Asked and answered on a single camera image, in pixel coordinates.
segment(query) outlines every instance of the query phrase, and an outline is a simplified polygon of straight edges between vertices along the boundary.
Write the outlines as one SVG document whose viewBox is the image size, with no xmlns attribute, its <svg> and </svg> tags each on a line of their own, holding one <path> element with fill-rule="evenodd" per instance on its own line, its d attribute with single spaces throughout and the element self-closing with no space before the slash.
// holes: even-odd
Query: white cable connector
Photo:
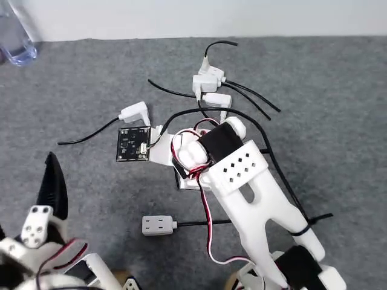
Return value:
<svg viewBox="0 0 387 290">
<path fill-rule="evenodd" d="M 207 56 L 203 58 L 203 63 L 201 64 L 198 74 L 201 76 L 209 75 L 216 77 L 218 79 L 218 86 L 221 86 L 221 84 L 226 81 L 224 71 L 219 68 L 215 68 L 214 66 L 211 66 Z"/>
<path fill-rule="evenodd" d="M 148 114 L 148 107 L 143 101 L 124 108 L 119 115 L 119 119 L 123 120 L 125 123 L 132 123 L 137 120 L 143 120 L 146 126 L 151 125 Z"/>
<path fill-rule="evenodd" d="M 215 92 L 209 92 L 203 96 L 203 100 L 208 106 L 211 107 L 221 107 L 221 108 L 231 108 L 232 98 L 230 95 L 218 94 Z M 227 112 L 222 111 L 220 113 L 220 122 L 224 122 L 227 117 Z"/>
<path fill-rule="evenodd" d="M 218 78 L 209 74 L 204 76 L 196 74 L 192 78 L 192 90 L 197 100 L 201 100 L 202 92 L 216 92 L 220 85 Z"/>
<path fill-rule="evenodd" d="M 164 236 L 172 234 L 177 228 L 177 222 L 172 216 L 143 216 L 144 236 Z"/>
</svg>

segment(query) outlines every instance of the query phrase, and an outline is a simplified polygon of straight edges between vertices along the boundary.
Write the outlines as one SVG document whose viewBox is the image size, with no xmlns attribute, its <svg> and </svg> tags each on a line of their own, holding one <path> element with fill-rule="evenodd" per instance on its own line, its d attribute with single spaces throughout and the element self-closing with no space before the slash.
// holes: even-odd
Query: wire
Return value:
<svg viewBox="0 0 387 290">
<path fill-rule="evenodd" d="M 207 227 L 208 228 L 208 232 L 207 232 L 208 256 L 211 258 L 211 260 L 213 262 L 215 262 L 219 265 L 226 265 L 226 264 L 229 264 L 229 263 L 234 262 L 234 261 L 245 261 L 245 262 L 251 263 L 255 266 L 254 262 L 252 262 L 250 259 L 243 257 L 243 256 L 233 256 L 233 257 L 228 258 L 225 261 L 219 261 L 213 257 L 212 252 L 211 252 L 212 234 L 213 234 L 212 233 L 212 225 L 213 225 L 212 216 L 211 216 L 210 207 L 209 207 L 208 202 L 207 202 L 206 194 L 205 194 L 205 192 L 200 184 L 200 173 L 197 175 L 196 180 L 197 180 L 197 183 L 199 185 L 201 201 L 203 202 L 204 211 L 206 212 L 206 219 L 207 219 L 207 223 L 208 223 L 208 227 Z"/>
<path fill-rule="evenodd" d="M 302 207 L 300 201 L 298 200 L 297 196 L 295 195 L 291 185 L 287 181 L 284 173 L 282 172 L 282 170 L 281 170 L 281 168 L 280 168 L 280 166 L 279 166 L 279 164 L 277 162 L 277 159 L 276 159 L 276 157 L 275 157 L 275 155 L 273 153 L 272 146 L 270 145 L 270 142 L 268 140 L 268 137 L 266 135 L 265 130 L 262 128 L 262 126 L 256 120 L 254 120 L 252 117 L 246 115 L 245 113 L 242 113 L 241 111 L 238 111 L 236 109 L 231 109 L 231 108 L 211 107 L 211 108 L 198 108 L 198 109 L 195 108 L 195 109 L 189 109 L 189 110 L 177 112 L 176 114 L 174 114 L 174 115 L 169 117 L 169 119 L 165 122 L 163 128 L 161 129 L 159 136 L 157 137 L 155 142 L 153 142 L 151 145 L 149 145 L 149 147 L 153 147 L 153 146 L 155 146 L 157 144 L 157 142 L 159 142 L 161 136 L 165 133 L 165 131 L 167 130 L 168 126 L 170 125 L 170 123 L 175 118 L 177 118 L 179 116 L 182 116 L 182 115 L 196 113 L 196 112 L 201 112 L 201 111 L 225 111 L 225 112 L 230 112 L 230 113 L 239 115 L 240 117 L 245 118 L 246 120 L 248 120 L 248 121 L 250 121 L 250 122 L 252 122 L 254 124 L 254 126 L 260 131 L 260 133 L 261 133 L 261 135 L 262 135 L 262 137 L 264 139 L 264 142 L 265 142 L 266 147 L 267 147 L 267 152 L 268 152 L 268 154 L 270 155 L 270 158 L 273 161 L 273 165 L 274 165 L 275 169 L 277 170 L 279 177 L 281 178 L 282 182 L 284 183 L 287 191 L 289 192 L 289 194 L 290 194 L 291 198 L 293 199 L 294 203 L 296 204 L 297 208 L 300 210 L 300 212 L 302 213 L 304 218 L 307 220 L 307 222 L 310 223 L 310 220 L 309 220 L 309 218 L 308 218 L 304 208 Z"/>
<path fill-rule="evenodd" d="M 57 258 L 59 255 L 61 255 L 65 250 L 67 250 L 74 242 L 77 242 L 77 241 L 80 241 L 80 239 L 78 238 L 73 238 L 71 240 L 69 240 L 62 248 L 59 249 L 58 252 L 56 252 L 55 254 L 53 254 L 50 258 L 48 258 L 47 260 L 45 260 L 38 268 L 37 272 L 36 272 L 36 288 L 37 290 L 41 290 L 41 283 L 39 281 L 39 277 L 41 275 L 41 272 L 43 270 L 43 267 L 49 262 L 49 261 L 52 261 L 53 259 Z M 88 248 L 88 244 L 86 242 L 84 242 L 84 246 L 82 247 L 82 249 L 67 263 L 63 264 L 63 265 L 59 265 L 59 266 L 55 266 L 54 269 L 57 270 L 57 269 L 63 269 L 63 268 L 66 268 L 67 266 L 70 266 L 72 265 L 76 260 L 78 260 L 83 254 L 84 252 L 86 251 L 86 249 Z"/>
<path fill-rule="evenodd" d="M 175 141 L 175 138 L 177 135 L 181 135 L 182 133 L 191 133 L 193 135 L 195 135 L 196 137 L 200 138 L 200 134 L 194 130 L 190 130 L 190 129 L 183 129 L 183 130 L 180 130 L 179 132 L 177 132 L 171 139 L 171 153 L 172 153 L 172 156 L 174 158 L 174 160 L 177 161 L 177 163 L 184 169 L 188 170 L 185 166 L 182 165 L 182 163 L 180 162 L 179 160 L 179 157 L 177 156 L 176 154 L 176 150 L 175 150 L 175 146 L 174 146 L 174 141 Z"/>
<path fill-rule="evenodd" d="M 148 79 L 148 83 L 150 83 L 155 88 L 157 88 L 157 89 L 159 89 L 159 90 L 161 90 L 163 92 L 168 92 L 168 93 L 170 93 L 172 95 L 180 95 L 182 97 L 187 97 L 187 98 L 196 98 L 196 96 L 193 95 L 193 94 L 185 94 L 183 92 L 175 92 L 175 91 L 172 91 L 170 89 L 163 88 L 162 86 L 160 86 L 160 85 L 156 84 L 155 82 L 153 82 L 151 79 Z"/>
<path fill-rule="evenodd" d="M 152 86 L 154 86 L 155 88 L 160 89 L 160 90 L 163 91 L 163 92 L 168 92 L 168 93 L 173 94 L 173 95 L 179 95 L 179 96 L 187 97 L 187 98 L 196 98 L 196 96 L 193 95 L 193 94 L 185 94 L 185 93 L 183 93 L 183 92 L 176 92 L 176 91 L 171 91 L 170 89 L 163 88 L 162 86 L 160 86 L 160 85 L 154 83 L 154 82 L 153 82 L 152 80 L 150 80 L 150 79 L 148 79 L 148 82 L 149 82 Z M 228 88 L 230 88 L 230 89 L 233 89 L 233 90 L 236 91 L 237 93 L 241 94 L 241 95 L 242 95 L 243 97 L 245 97 L 251 104 L 253 104 L 254 107 L 256 107 L 257 110 L 258 110 L 259 112 L 261 112 L 267 119 L 269 119 L 269 120 L 272 119 L 272 118 L 270 118 L 270 116 L 269 116 L 269 115 L 268 115 L 268 114 L 267 114 L 260 106 L 258 106 L 257 103 L 254 102 L 253 99 L 251 99 L 247 94 L 245 94 L 244 92 L 242 92 L 240 89 L 236 88 L 235 86 L 237 86 L 237 85 L 234 85 L 234 83 L 233 83 L 233 84 L 231 84 L 231 83 L 233 83 L 233 82 L 226 80 L 226 83 L 222 83 L 222 86 L 226 86 L 226 87 L 228 87 Z M 264 100 L 266 103 L 268 103 L 274 110 L 276 110 L 276 111 L 278 111 L 278 112 L 281 111 L 279 108 L 277 108 L 275 105 L 273 105 L 272 103 L 270 103 L 266 98 L 264 98 L 262 95 L 258 94 L 257 92 L 251 91 L 251 93 L 252 93 L 252 94 L 255 93 L 256 95 L 259 95 L 259 96 L 260 96 L 261 98 L 263 98 L 263 100 Z M 198 107 L 199 107 L 199 108 L 202 108 L 200 101 L 198 101 Z M 204 118 L 209 118 L 209 116 L 208 116 L 204 111 L 202 111 L 202 114 L 203 114 Z"/>
<path fill-rule="evenodd" d="M 198 107 L 199 107 L 200 109 L 203 108 L 203 107 L 201 106 L 201 100 L 198 100 Z M 211 118 L 206 114 L 206 112 L 201 111 L 201 114 L 204 116 L 204 118 L 206 118 L 206 119 L 211 119 Z"/>
<path fill-rule="evenodd" d="M 103 130 L 105 130 L 107 127 L 109 127 L 110 125 L 112 125 L 113 123 L 117 122 L 119 120 L 118 117 L 112 119 L 109 123 L 107 123 L 106 125 L 104 125 L 103 127 L 101 127 L 100 129 L 96 130 L 94 133 L 86 136 L 86 137 L 83 137 L 81 139 L 78 139 L 78 140 L 73 140 L 73 141 L 65 141 L 65 142 L 58 142 L 57 144 L 58 145 L 71 145 L 71 144 L 77 144 L 77 143 L 81 143 L 81 142 L 84 142 L 86 140 L 89 140 L 90 138 L 94 137 L 95 135 L 97 135 L 98 133 L 101 133 Z"/>
<path fill-rule="evenodd" d="M 234 86 L 232 86 L 232 85 L 229 85 L 228 83 L 223 83 L 222 86 L 225 86 L 225 87 L 228 87 L 228 88 L 230 88 L 230 89 L 233 89 L 233 90 L 236 91 L 237 93 L 241 94 L 241 95 L 242 95 L 243 97 L 245 97 L 251 104 L 253 104 L 253 106 L 256 107 L 257 110 L 258 110 L 259 112 L 261 112 L 261 113 L 262 113 L 269 121 L 272 119 L 272 118 L 270 118 L 269 115 L 266 114 L 266 112 L 265 112 L 264 110 L 262 110 L 262 108 L 261 108 L 260 106 L 257 105 L 257 103 L 255 103 L 255 102 L 253 101 L 252 98 L 250 98 L 247 94 L 245 94 L 244 92 L 242 92 L 240 89 L 238 89 L 238 88 L 236 88 L 236 87 L 234 87 Z"/>
<path fill-rule="evenodd" d="M 213 225 L 222 225 L 222 224 L 231 224 L 231 220 L 229 219 L 220 219 L 212 221 Z M 207 222 L 178 222 L 177 227 L 191 227 L 194 225 L 207 225 Z"/>
<path fill-rule="evenodd" d="M 212 119 L 212 118 L 204 118 L 204 119 L 201 119 L 199 122 L 197 122 L 197 123 L 195 124 L 195 126 L 193 127 L 193 130 L 196 131 L 196 130 L 198 129 L 198 126 L 199 126 L 201 123 L 206 122 L 206 121 L 210 122 L 210 123 L 213 124 L 215 127 L 220 125 L 219 122 L 216 121 L 215 119 Z"/>
<path fill-rule="evenodd" d="M 234 41 L 228 41 L 228 40 L 219 40 L 219 41 L 215 41 L 215 42 L 212 42 L 212 43 L 206 48 L 206 50 L 204 51 L 204 57 L 207 57 L 208 49 L 209 49 L 212 45 L 215 45 L 215 44 L 228 44 L 228 45 L 233 45 L 234 47 L 237 47 L 237 46 L 238 46 L 238 43 L 237 43 L 237 42 L 234 42 Z"/>
<path fill-rule="evenodd" d="M 271 101 L 267 100 L 263 95 L 257 93 L 256 91 L 253 91 L 252 89 L 246 87 L 246 86 L 242 86 L 240 85 L 239 83 L 236 83 L 236 82 L 232 82 L 231 80 L 226 80 L 225 81 L 226 83 L 230 84 L 230 85 L 233 85 L 233 86 L 236 86 L 240 89 L 244 89 L 245 91 L 248 91 L 248 92 L 251 92 L 253 95 L 256 95 L 258 98 L 260 98 L 262 101 L 264 101 L 265 103 L 267 103 L 270 107 L 272 107 L 274 110 L 276 110 L 277 112 L 280 112 L 281 109 L 279 109 L 276 105 L 274 105 Z"/>
<path fill-rule="evenodd" d="M 71 290 L 71 289 L 79 289 L 79 290 L 104 290 L 95 286 L 69 286 L 69 287 L 55 287 L 50 288 L 50 290 Z"/>
</svg>

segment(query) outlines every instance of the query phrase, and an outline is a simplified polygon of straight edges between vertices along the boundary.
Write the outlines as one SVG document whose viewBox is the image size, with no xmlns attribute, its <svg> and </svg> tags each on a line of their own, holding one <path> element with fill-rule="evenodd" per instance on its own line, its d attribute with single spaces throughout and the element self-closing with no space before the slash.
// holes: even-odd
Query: black cable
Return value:
<svg viewBox="0 0 387 290">
<path fill-rule="evenodd" d="M 71 289 L 79 289 L 79 290 L 104 290 L 99 287 L 94 286 L 67 286 L 67 287 L 54 287 L 50 288 L 50 290 L 71 290 Z"/>
<path fill-rule="evenodd" d="M 215 45 L 215 44 L 229 44 L 229 45 L 233 45 L 234 47 L 237 47 L 237 46 L 238 46 L 238 43 L 236 43 L 236 42 L 234 42 L 234 41 L 228 41 L 228 40 L 219 40 L 219 41 L 215 41 L 215 42 L 212 42 L 212 43 L 206 48 L 206 50 L 204 51 L 204 57 L 207 56 L 208 49 L 209 49 L 212 45 Z"/>
<path fill-rule="evenodd" d="M 264 110 L 262 110 L 262 108 L 260 106 L 257 105 L 257 103 L 255 103 L 253 101 L 252 98 L 250 98 L 248 95 L 246 95 L 244 92 L 242 92 L 240 89 L 232 86 L 232 85 L 229 85 L 228 83 L 223 83 L 222 86 L 225 86 L 227 88 L 230 88 L 230 89 L 233 89 L 234 91 L 236 91 L 237 93 L 239 93 L 240 95 L 242 95 L 243 97 L 245 97 L 251 104 L 253 104 L 254 107 L 257 108 L 257 110 L 259 112 L 261 112 L 269 121 L 272 119 L 270 118 L 269 115 L 266 114 L 266 112 Z"/>
<path fill-rule="evenodd" d="M 240 85 L 239 83 L 236 83 L 236 82 L 232 82 L 231 80 L 226 80 L 225 81 L 226 83 L 230 84 L 230 85 L 233 85 L 233 86 L 236 86 L 238 87 L 239 89 L 244 89 L 245 91 L 248 91 L 248 92 L 251 92 L 253 95 L 256 95 L 258 98 L 260 98 L 262 101 L 264 101 L 265 103 L 267 103 L 270 107 L 272 107 L 274 110 L 276 110 L 277 112 L 280 112 L 281 109 L 279 109 L 276 105 L 274 105 L 271 101 L 267 100 L 263 95 L 257 93 L 256 91 L 253 91 L 252 89 L 246 87 L 246 86 L 243 86 L 243 85 Z"/>
<path fill-rule="evenodd" d="M 111 120 L 109 123 L 107 123 L 106 125 L 104 125 L 103 127 L 101 127 L 100 129 L 96 130 L 94 133 L 86 136 L 86 137 L 83 137 L 81 139 L 78 139 L 78 140 L 73 140 L 73 141 L 65 141 L 65 142 L 58 142 L 57 144 L 58 145 L 70 145 L 70 144 L 77 144 L 77 143 L 81 143 L 81 142 L 84 142 L 86 140 L 89 140 L 90 138 L 94 137 L 95 135 L 97 135 L 98 133 L 101 133 L 103 130 L 105 130 L 107 127 L 109 127 L 110 125 L 112 125 L 113 123 L 117 122 L 119 120 L 118 117 L 114 118 L 113 120 Z"/>
<path fill-rule="evenodd" d="M 201 106 L 201 101 L 199 101 L 198 100 L 198 107 L 200 108 L 200 109 L 202 109 L 203 107 Z M 210 118 L 207 114 L 206 114 L 206 112 L 204 112 L 204 111 L 200 111 L 201 113 L 202 113 L 202 115 L 204 116 L 204 118 Z"/>
<path fill-rule="evenodd" d="M 157 88 L 157 89 L 159 89 L 159 90 L 161 90 L 161 91 L 163 91 L 163 92 L 168 92 L 168 93 L 170 93 L 170 94 L 172 94 L 172 95 L 180 95 L 180 96 L 182 96 L 182 97 L 187 97 L 187 98 L 196 98 L 196 96 L 193 95 L 193 94 L 185 94 L 185 93 L 183 93 L 183 92 L 175 92 L 175 91 L 172 91 L 172 90 L 170 90 L 170 89 L 163 88 L 162 86 L 160 86 L 160 85 L 154 83 L 151 79 L 148 79 L 148 83 L 150 83 L 150 84 L 151 84 L 152 86 L 154 86 L 155 88 Z"/>
<path fill-rule="evenodd" d="M 221 219 L 218 221 L 212 221 L 214 225 L 231 224 L 229 219 Z M 207 222 L 178 222 L 177 227 L 191 227 L 193 225 L 207 225 Z"/>
<path fill-rule="evenodd" d="M 294 203 L 296 204 L 297 208 L 300 210 L 300 212 L 302 213 L 304 218 L 307 220 L 307 222 L 310 223 L 310 220 L 309 220 L 309 218 L 308 218 L 304 208 L 302 207 L 300 201 L 298 200 L 297 196 L 295 195 L 291 185 L 287 181 L 284 173 L 282 172 L 282 170 L 281 170 L 281 168 L 280 168 L 280 166 L 279 166 L 279 164 L 277 162 L 277 159 L 276 159 L 276 157 L 275 157 L 275 155 L 273 153 L 272 146 L 270 145 L 270 142 L 268 140 L 268 137 L 266 135 L 265 130 L 262 128 L 262 126 L 256 120 L 254 120 L 252 117 L 246 115 L 245 113 L 242 113 L 241 111 L 238 111 L 238 110 L 235 110 L 235 109 L 230 109 L 230 108 L 212 107 L 212 108 L 198 108 L 198 109 L 195 108 L 195 109 L 189 109 L 189 110 L 177 112 L 176 114 L 174 114 L 171 117 L 169 117 L 169 119 L 165 122 L 163 128 L 160 131 L 159 137 L 156 139 L 156 141 L 154 143 L 152 143 L 150 145 L 150 147 L 153 147 L 160 140 L 161 136 L 164 134 L 164 132 L 166 131 L 166 129 L 168 128 L 170 123 L 175 118 L 177 118 L 179 116 L 182 116 L 182 115 L 196 113 L 196 112 L 200 112 L 200 111 L 226 111 L 226 112 L 230 112 L 230 113 L 239 115 L 240 117 L 245 118 L 246 120 L 248 120 L 248 121 L 250 121 L 250 122 L 252 122 L 254 124 L 254 126 L 260 131 L 260 133 L 261 133 L 261 135 L 262 135 L 262 137 L 264 139 L 264 142 L 265 142 L 267 150 L 268 150 L 268 154 L 270 155 L 270 158 L 273 161 L 273 165 L 274 165 L 275 169 L 277 170 L 279 177 L 281 178 L 282 182 L 284 183 L 287 191 L 289 192 L 289 194 L 290 194 L 291 198 L 293 199 Z"/>
</svg>

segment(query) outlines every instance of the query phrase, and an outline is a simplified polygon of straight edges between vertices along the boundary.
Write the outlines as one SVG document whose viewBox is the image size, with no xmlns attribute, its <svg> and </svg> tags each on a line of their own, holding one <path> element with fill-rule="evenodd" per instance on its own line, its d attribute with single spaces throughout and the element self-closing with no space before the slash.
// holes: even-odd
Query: plastic bottle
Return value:
<svg viewBox="0 0 387 290">
<path fill-rule="evenodd" d="M 24 66 L 37 56 L 36 48 L 8 0 L 0 0 L 0 49 L 17 66 Z"/>
</svg>

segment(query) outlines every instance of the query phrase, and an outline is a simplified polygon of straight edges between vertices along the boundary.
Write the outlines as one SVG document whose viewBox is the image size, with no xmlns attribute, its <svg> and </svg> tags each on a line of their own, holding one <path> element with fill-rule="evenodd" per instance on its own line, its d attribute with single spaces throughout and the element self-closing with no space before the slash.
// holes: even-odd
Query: black circuit board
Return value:
<svg viewBox="0 0 387 290">
<path fill-rule="evenodd" d="M 150 126 L 119 129 L 116 161 L 147 161 L 150 140 Z"/>
</svg>

